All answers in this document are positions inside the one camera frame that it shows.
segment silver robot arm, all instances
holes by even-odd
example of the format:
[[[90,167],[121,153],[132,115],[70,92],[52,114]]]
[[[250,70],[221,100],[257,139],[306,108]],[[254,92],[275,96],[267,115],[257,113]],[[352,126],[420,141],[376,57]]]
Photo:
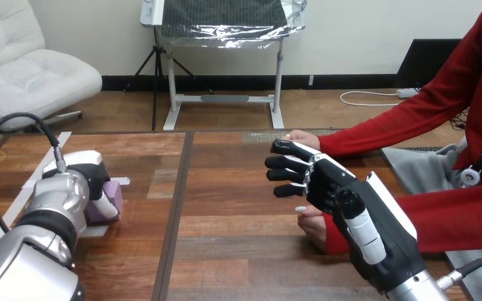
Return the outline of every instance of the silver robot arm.
[[[32,202],[0,239],[0,300],[84,299],[72,271],[73,251],[86,228],[86,205],[105,198],[102,185],[109,177],[98,152],[72,153],[62,160],[65,167],[53,161],[43,169]],[[118,213],[109,201],[98,203],[107,218]]]

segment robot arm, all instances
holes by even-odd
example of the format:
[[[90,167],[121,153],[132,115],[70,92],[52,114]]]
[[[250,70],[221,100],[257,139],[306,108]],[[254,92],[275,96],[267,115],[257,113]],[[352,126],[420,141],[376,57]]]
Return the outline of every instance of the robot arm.
[[[0,300],[83,300],[72,272],[78,237],[93,201],[106,218],[118,214],[102,186],[110,178],[98,152],[63,156],[49,163],[16,226],[0,239]]]
[[[426,270],[415,228],[374,172],[359,181],[326,154],[291,141],[276,140],[271,152],[287,156],[267,158],[269,180],[296,181],[274,194],[305,196],[332,214],[352,264],[378,292],[392,300],[448,300]]]

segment wooden table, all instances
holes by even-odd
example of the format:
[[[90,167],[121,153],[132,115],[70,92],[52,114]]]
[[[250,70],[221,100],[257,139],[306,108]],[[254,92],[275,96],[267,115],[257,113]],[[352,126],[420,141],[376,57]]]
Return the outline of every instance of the wooden table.
[[[280,132],[71,135],[64,152],[102,153],[127,176],[122,218],[81,238],[76,272],[87,300],[385,300],[348,262],[321,254],[296,224],[300,197],[277,199],[264,159]],[[44,136],[5,136],[4,214],[49,149]],[[375,171],[404,191],[379,152],[341,161],[359,178]],[[429,261],[435,278],[446,262]],[[466,300],[458,287],[451,300]]]

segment white leather chair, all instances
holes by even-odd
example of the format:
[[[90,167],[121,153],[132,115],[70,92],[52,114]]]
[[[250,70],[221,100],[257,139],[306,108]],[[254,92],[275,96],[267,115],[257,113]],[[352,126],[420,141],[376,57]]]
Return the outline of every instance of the white leather chair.
[[[100,91],[102,79],[95,68],[44,48],[28,0],[0,0],[0,118],[14,112],[45,118]],[[48,123],[80,114],[59,115]],[[32,123],[16,118],[0,129],[16,130]]]

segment white power cord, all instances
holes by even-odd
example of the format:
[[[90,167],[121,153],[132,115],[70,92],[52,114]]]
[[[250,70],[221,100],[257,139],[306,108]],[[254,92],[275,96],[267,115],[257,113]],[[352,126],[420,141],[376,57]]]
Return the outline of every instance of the white power cord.
[[[357,105],[361,107],[393,107],[395,105],[398,105],[399,103],[380,103],[380,104],[370,104],[370,103],[353,103],[353,102],[347,102],[346,100],[343,99],[343,96],[347,94],[352,94],[352,93],[361,93],[361,94],[373,94],[373,95],[381,95],[381,96],[398,96],[397,93],[391,93],[391,94],[386,94],[386,93],[376,93],[376,92],[365,92],[365,91],[350,91],[341,94],[341,101],[344,102],[347,105]]]

